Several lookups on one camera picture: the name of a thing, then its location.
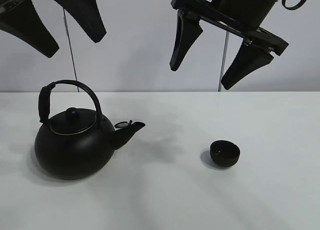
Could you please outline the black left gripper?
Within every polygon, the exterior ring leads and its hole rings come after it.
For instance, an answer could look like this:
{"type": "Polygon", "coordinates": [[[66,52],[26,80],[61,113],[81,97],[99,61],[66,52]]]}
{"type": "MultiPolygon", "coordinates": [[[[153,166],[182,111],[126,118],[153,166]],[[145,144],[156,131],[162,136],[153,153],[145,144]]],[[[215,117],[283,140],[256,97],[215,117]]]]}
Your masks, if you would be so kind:
{"type": "MultiPolygon", "coordinates": [[[[107,34],[96,0],[54,0],[99,43],[107,34]]],[[[32,0],[0,0],[0,29],[51,58],[60,48],[40,19],[32,0]]]]}

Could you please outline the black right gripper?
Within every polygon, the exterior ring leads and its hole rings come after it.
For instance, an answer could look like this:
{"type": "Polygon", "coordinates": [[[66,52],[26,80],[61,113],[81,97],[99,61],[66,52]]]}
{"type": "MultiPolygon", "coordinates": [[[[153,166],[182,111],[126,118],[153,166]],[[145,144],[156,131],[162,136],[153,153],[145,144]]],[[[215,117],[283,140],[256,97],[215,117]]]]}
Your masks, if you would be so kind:
{"type": "MultiPolygon", "coordinates": [[[[280,56],[289,44],[281,37],[260,27],[277,1],[171,0],[171,6],[178,11],[170,69],[178,70],[189,49],[202,34],[200,19],[280,56]]],[[[241,44],[220,81],[224,89],[231,89],[247,75],[272,62],[273,56],[256,46],[241,44]]]]}

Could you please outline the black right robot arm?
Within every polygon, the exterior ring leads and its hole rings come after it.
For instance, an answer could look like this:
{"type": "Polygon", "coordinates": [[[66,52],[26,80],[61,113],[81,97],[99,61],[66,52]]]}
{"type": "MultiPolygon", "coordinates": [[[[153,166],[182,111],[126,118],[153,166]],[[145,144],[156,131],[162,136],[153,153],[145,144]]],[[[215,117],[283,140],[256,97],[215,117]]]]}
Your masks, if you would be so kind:
{"type": "Polygon", "coordinates": [[[202,34],[200,21],[243,39],[221,79],[226,90],[255,70],[271,63],[271,52],[280,56],[288,47],[281,37],[260,25],[278,0],[171,0],[177,10],[177,28],[170,69],[177,71],[193,43],[202,34]]]}

